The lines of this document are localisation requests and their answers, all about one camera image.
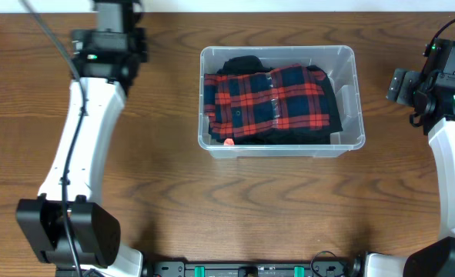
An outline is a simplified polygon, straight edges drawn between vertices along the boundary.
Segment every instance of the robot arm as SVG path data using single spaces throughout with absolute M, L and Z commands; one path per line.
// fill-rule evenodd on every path
M 410 124 L 422 126 L 429 138 L 440 191 L 440 241 L 406 258 L 369 254 L 366 277 L 455 276 L 455 42 L 435 38 L 426 53 L 422 72 L 395 71 L 387 98 L 414 107 Z
M 100 206 L 112 131 L 139 65 L 146 62 L 145 33 L 135 27 L 139 19 L 133 13 L 135 2 L 95 0 L 97 29 L 72 33 L 73 64 L 81 78 L 70 85 L 69 112 L 59 148 L 38 198 L 22 199 L 18 204 L 17 221 L 25 237 L 40 262 L 57 266 L 56 276 L 73 275 L 75 260 L 82 269 L 98 269 L 104 276 L 140 277 L 144 269 L 142 253 L 121 243 L 118 220 Z M 64 199 L 60 180 L 81 117 L 82 95 L 86 110 L 69 163 Z M 66 234 L 61 220 L 67 201 L 71 234 Z M 78 258 L 76 254 L 72 258 L 70 239 Z
M 440 237 L 455 237 L 455 121 L 441 119 L 429 132 L 440 190 Z
M 126 96 L 118 82 L 109 84 L 106 78 L 82 78 L 81 82 L 87 93 L 87 115 L 82 122 L 69 168 L 71 184 L 68 186 L 68 199 L 83 195 L 87 202 L 100 205 L 105 158 L 112 131 L 125 107 Z M 59 179 L 79 120 L 81 106 L 80 86 L 77 82 L 72 82 L 68 117 L 58 151 L 49 174 L 38 191 L 38 195 L 45 195 L 47 200 L 62 200 Z

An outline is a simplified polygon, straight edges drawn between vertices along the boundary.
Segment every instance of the clear plastic container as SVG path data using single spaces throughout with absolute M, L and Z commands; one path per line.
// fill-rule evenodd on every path
M 299 63 L 317 65 L 330 77 L 342 132 L 330 135 L 330 145 L 233 145 L 224 146 L 210 137 L 209 120 L 203 114 L 203 76 L 215 74 L 230 58 L 255 55 L 265 67 L 283 67 Z M 198 143 L 214 158 L 308 156 L 335 158 L 344 152 L 363 147 L 363 114 L 357 83 L 356 59 L 353 50 L 337 46 L 283 47 L 216 47 L 203 49 L 200 55 Z

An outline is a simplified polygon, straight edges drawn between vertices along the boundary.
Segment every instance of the red and black plaid fabric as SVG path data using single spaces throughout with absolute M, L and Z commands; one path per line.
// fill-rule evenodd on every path
M 205 74 L 209 133 L 213 139 L 234 139 L 273 129 L 330 130 L 331 108 L 320 85 L 324 79 L 321 69 L 301 65 L 251 75 Z

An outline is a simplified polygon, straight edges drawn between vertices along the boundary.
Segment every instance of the orange tag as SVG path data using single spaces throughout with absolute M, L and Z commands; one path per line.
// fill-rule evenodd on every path
M 227 145 L 227 146 L 233 146 L 234 145 L 234 140 L 232 138 L 226 138 L 226 140 L 224 141 L 224 145 Z

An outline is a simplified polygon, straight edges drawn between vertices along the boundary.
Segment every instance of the green connector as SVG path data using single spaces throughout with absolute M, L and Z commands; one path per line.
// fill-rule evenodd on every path
M 205 268 L 202 266 L 196 266 L 195 277 L 205 277 Z
M 304 277 L 304 268 L 302 266 L 294 267 L 294 277 Z

